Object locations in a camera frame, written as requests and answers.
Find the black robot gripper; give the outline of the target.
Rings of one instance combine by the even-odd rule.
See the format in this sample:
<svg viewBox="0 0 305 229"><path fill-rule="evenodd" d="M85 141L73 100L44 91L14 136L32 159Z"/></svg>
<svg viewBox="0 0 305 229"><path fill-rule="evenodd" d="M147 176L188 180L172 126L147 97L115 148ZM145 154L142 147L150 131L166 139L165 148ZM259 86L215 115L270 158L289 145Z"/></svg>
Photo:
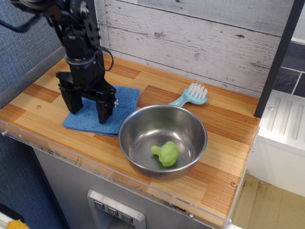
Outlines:
<svg viewBox="0 0 305 229"><path fill-rule="evenodd" d="M105 64L103 58L91 60L77 60L67 58L69 72L58 72L59 88L68 110L75 114L82 107L82 98L96 101L96 108L100 124L104 124L112 115L112 108L116 106L116 89L104 78Z"/></svg>

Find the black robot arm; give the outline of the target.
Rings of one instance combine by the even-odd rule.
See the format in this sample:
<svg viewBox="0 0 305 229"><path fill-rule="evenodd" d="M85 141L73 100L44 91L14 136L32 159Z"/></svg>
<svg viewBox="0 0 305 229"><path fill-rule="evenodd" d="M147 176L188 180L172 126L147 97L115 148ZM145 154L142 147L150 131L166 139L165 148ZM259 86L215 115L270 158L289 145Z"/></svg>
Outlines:
<svg viewBox="0 0 305 229"><path fill-rule="evenodd" d="M33 14L16 32L26 32L45 17L65 49L69 72L58 72L59 88L67 108L73 114L83 107L83 98L96 103L98 119L105 123L116 106L116 89L104 78L107 69L100 46L95 5L92 0L12 0L21 11Z"/></svg>

